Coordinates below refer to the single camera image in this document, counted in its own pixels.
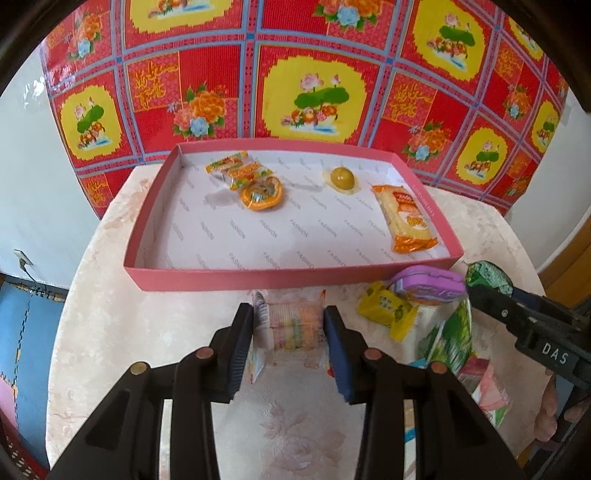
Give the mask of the orange wrapped candy pack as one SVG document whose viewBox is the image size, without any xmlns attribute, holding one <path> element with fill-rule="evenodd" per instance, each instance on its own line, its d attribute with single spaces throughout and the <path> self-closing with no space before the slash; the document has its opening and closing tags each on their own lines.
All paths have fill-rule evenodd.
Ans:
<svg viewBox="0 0 591 480">
<path fill-rule="evenodd" d="M 253 159 L 246 151 L 215 160 L 205 166 L 205 171 L 223 181 L 231 191 L 238 191 L 258 179 L 273 175 L 272 169 Z"/>
</svg>

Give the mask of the light green snack packet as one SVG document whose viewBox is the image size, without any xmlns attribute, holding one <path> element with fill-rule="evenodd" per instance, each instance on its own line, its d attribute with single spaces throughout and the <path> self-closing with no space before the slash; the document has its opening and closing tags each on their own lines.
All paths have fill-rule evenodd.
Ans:
<svg viewBox="0 0 591 480">
<path fill-rule="evenodd" d="M 462 300 L 452 315 L 432 328 L 418 344 L 417 355 L 427 364 L 444 363 L 457 375 L 473 353 L 472 308 Z"/>
</svg>

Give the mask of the pink drink pouch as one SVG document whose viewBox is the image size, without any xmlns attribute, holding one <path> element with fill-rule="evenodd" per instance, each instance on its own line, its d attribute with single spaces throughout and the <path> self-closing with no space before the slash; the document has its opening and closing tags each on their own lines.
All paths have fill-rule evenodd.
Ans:
<svg viewBox="0 0 591 480">
<path fill-rule="evenodd" d="M 458 379 L 498 429 L 504 421 L 511 400 L 488 359 L 471 356 L 458 374 Z"/>
</svg>

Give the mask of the dark green snack packet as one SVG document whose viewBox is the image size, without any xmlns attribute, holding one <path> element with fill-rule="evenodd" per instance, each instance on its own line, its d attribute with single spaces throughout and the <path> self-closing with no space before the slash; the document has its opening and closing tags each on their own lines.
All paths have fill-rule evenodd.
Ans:
<svg viewBox="0 0 591 480">
<path fill-rule="evenodd" d="M 470 263 L 465 275 L 468 287 L 484 286 L 512 296 L 514 285 L 510 277 L 497 265 L 487 260 Z"/>
</svg>

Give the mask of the clear pastel candy pack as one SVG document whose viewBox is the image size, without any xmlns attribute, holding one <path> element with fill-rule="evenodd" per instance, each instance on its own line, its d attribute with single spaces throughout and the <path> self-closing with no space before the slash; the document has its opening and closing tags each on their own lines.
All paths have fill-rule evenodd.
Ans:
<svg viewBox="0 0 591 480">
<path fill-rule="evenodd" d="M 266 367 L 328 371 L 328 341 L 324 333 L 325 290 L 314 297 L 270 301 L 252 292 L 253 332 L 247 371 L 256 383 Z"/>
</svg>

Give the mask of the blue foam floor mat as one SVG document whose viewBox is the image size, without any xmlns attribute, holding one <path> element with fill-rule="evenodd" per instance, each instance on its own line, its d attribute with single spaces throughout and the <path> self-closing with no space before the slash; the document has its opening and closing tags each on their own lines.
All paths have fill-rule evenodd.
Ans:
<svg viewBox="0 0 591 480">
<path fill-rule="evenodd" d="M 42 469 L 48 377 L 64 298 L 27 283 L 1 281 L 1 419 Z"/>
</svg>

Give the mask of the red floral wall covering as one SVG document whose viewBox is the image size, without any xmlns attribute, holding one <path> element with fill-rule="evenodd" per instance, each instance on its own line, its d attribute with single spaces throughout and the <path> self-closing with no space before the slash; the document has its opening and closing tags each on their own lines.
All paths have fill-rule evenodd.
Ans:
<svg viewBox="0 0 591 480">
<path fill-rule="evenodd" d="M 183 142 L 276 137 L 391 151 L 507 212 L 568 85 L 490 1 L 88 1 L 42 41 L 56 126 L 97 215 Z"/>
</svg>

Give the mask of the orange cracker packet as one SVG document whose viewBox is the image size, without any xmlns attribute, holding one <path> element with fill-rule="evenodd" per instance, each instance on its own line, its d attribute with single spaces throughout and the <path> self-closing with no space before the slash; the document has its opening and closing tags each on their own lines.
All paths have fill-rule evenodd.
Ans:
<svg viewBox="0 0 591 480">
<path fill-rule="evenodd" d="M 393 237 L 396 253 L 425 251 L 438 244 L 427 218 L 405 187 L 373 185 L 372 190 Z"/>
</svg>

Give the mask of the pink shallow cardboard box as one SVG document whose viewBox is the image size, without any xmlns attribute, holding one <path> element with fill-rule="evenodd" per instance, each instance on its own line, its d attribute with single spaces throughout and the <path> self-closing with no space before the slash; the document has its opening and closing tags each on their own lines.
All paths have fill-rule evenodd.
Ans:
<svg viewBox="0 0 591 480">
<path fill-rule="evenodd" d="M 252 211 L 205 171 L 246 151 L 283 184 L 276 207 Z M 341 194 L 322 171 L 346 167 Z M 438 244 L 399 254 L 373 185 L 405 187 Z M 462 245 L 422 182 L 393 153 L 337 143 L 239 138 L 175 146 L 131 230 L 123 266 L 144 291 L 283 289 L 372 282 L 414 264 L 452 267 Z"/>
</svg>

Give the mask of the purple mint tin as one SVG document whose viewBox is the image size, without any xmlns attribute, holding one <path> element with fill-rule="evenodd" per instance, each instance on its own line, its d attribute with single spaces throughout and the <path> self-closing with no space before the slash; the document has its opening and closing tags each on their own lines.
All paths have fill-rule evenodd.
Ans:
<svg viewBox="0 0 591 480">
<path fill-rule="evenodd" d="M 425 305 L 452 303 L 467 297 L 462 275 L 429 265 L 403 269 L 390 280 L 389 289 L 410 302 Z"/>
</svg>

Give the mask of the yellow candy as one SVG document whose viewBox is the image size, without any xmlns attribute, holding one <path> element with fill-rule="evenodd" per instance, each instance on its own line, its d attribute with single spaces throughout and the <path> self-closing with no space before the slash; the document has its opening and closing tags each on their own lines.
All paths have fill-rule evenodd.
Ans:
<svg viewBox="0 0 591 480">
<path fill-rule="evenodd" d="M 418 307 L 377 281 L 367 287 L 358 313 L 370 322 L 388 327 L 391 338 L 403 342 L 415 323 Z"/>
</svg>

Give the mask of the round orange jelly cup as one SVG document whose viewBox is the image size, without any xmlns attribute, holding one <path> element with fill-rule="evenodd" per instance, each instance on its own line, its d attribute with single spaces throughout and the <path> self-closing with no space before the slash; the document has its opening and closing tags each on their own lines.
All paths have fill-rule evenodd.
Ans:
<svg viewBox="0 0 591 480">
<path fill-rule="evenodd" d="M 276 176 L 258 179 L 242 189 L 240 200 L 252 211 L 276 207 L 283 200 L 283 184 Z"/>
</svg>

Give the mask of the yellow-green egg yolk pastry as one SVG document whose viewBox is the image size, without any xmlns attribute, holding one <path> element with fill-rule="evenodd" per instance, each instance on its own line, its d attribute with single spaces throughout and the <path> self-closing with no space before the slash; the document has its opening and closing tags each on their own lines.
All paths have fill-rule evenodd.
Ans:
<svg viewBox="0 0 591 480">
<path fill-rule="evenodd" d="M 360 190 L 360 184 L 353 172 L 346 167 L 335 167 L 322 171 L 325 184 L 344 195 L 353 195 Z"/>
</svg>

